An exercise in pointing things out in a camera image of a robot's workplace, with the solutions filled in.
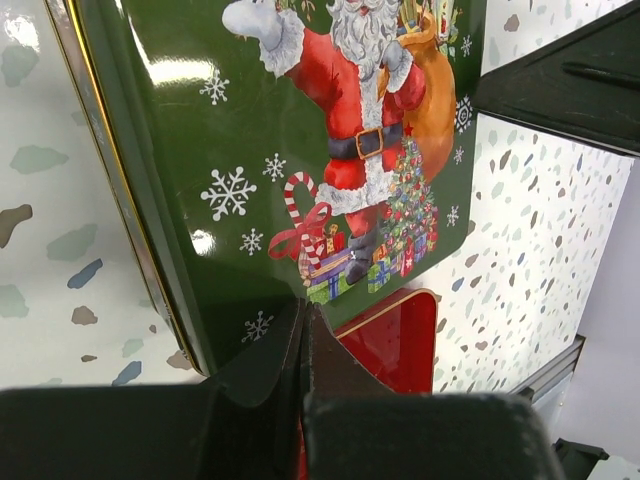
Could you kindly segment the green tin lid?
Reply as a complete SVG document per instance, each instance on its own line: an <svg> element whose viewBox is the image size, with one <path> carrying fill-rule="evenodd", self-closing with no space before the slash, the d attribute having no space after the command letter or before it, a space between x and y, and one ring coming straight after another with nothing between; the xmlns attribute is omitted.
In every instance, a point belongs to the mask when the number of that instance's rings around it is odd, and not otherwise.
<svg viewBox="0 0 640 480"><path fill-rule="evenodd" d="M462 245L485 2L80 2L216 370L292 301L341 327Z"/></svg>

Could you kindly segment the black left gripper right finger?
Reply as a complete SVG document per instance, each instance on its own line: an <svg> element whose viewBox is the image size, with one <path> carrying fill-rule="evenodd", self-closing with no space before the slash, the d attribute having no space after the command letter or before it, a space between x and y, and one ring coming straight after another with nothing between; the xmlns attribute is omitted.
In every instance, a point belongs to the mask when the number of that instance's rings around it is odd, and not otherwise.
<svg viewBox="0 0 640 480"><path fill-rule="evenodd" d="M523 398L400 394L308 307L302 429L311 479L561 479L544 426Z"/></svg>

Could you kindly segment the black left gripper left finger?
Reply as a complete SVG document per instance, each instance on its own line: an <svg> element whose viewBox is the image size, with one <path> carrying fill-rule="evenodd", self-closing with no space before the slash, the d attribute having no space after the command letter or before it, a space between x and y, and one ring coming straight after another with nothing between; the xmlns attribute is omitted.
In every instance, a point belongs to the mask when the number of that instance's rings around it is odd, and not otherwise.
<svg viewBox="0 0 640 480"><path fill-rule="evenodd" d="M5 479L294 479L303 304L198 384L1 394Z"/></svg>

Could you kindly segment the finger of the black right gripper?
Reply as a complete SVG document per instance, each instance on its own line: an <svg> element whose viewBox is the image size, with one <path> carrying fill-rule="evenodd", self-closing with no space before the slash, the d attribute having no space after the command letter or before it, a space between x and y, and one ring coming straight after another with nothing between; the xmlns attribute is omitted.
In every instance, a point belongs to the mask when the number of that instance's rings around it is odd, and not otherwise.
<svg viewBox="0 0 640 480"><path fill-rule="evenodd" d="M639 154L639 7L626 4L483 75L485 115L619 155Z"/></svg>

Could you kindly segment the green cookie tin box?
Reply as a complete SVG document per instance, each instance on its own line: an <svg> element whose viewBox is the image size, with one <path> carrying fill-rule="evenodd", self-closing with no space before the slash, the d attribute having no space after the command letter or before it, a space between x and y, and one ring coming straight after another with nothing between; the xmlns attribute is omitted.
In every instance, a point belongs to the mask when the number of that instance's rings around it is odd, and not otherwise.
<svg viewBox="0 0 640 480"><path fill-rule="evenodd" d="M80 1L45 3L152 306L169 325L194 370L210 376L216 367L207 345L197 338L170 256L167 234L159 213L151 206L150 181L143 177L142 184L136 187L125 165L132 160L136 168L142 166L129 103L117 79L106 85L100 82L81 19L81 6Z"/></svg>

